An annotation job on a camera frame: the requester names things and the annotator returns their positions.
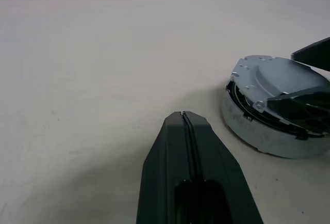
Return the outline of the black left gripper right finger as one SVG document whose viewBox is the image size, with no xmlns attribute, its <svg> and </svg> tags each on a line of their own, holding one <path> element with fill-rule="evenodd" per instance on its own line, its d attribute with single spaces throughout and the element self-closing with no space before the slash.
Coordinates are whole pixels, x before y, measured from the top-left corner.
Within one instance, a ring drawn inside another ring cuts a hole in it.
<svg viewBox="0 0 330 224">
<path fill-rule="evenodd" d="M 263 224 L 241 167 L 210 123 L 184 112 L 196 168 L 191 224 Z"/>
</svg>

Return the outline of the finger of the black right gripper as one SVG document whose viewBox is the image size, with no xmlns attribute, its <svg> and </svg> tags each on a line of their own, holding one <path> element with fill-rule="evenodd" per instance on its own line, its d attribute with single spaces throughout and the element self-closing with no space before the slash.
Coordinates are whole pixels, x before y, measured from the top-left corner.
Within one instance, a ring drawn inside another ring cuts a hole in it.
<svg viewBox="0 0 330 224">
<path fill-rule="evenodd" d="M 330 37 L 292 53 L 291 59 L 325 71 L 330 71 Z"/>
<path fill-rule="evenodd" d="M 330 136 L 330 86 L 312 87 L 293 93 L 282 93 L 268 98 L 267 110 L 276 121 L 267 125 L 285 133 L 306 138 Z"/>
</svg>

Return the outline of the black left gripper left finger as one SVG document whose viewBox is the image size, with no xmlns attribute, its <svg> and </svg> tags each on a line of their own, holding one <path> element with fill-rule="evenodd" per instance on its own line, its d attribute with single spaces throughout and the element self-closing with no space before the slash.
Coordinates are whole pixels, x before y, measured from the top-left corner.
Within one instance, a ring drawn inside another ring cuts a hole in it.
<svg viewBox="0 0 330 224">
<path fill-rule="evenodd" d="M 176 224 L 176 189 L 191 179 L 185 131 L 180 112 L 165 118 L 143 163 L 136 224 Z"/>
</svg>

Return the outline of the silver motor housing lid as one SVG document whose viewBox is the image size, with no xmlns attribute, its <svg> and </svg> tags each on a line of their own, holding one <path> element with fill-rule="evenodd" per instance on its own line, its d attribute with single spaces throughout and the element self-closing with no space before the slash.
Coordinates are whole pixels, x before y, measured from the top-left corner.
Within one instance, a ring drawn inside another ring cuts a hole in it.
<svg viewBox="0 0 330 224">
<path fill-rule="evenodd" d="M 314 87 L 330 86 L 330 81 L 309 66 L 291 59 L 252 55 L 239 59 L 230 80 L 259 113 L 270 113 L 267 100 Z"/>
</svg>

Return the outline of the silver motor housing copper windings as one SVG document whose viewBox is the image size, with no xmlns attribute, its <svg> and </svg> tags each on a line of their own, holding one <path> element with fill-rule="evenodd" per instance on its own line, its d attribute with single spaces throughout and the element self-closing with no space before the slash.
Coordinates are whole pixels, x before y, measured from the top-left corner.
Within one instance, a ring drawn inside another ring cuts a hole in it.
<svg viewBox="0 0 330 224">
<path fill-rule="evenodd" d="M 330 138 L 285 133 L 267 125 L 277 117 L 253 108 L 253 119 L 246 118 L 225 88 L 222 115 L 227 126 L 244 142 L 260 152 L 291 159 L 314 158 L 330 151 Z"/>
</svg>

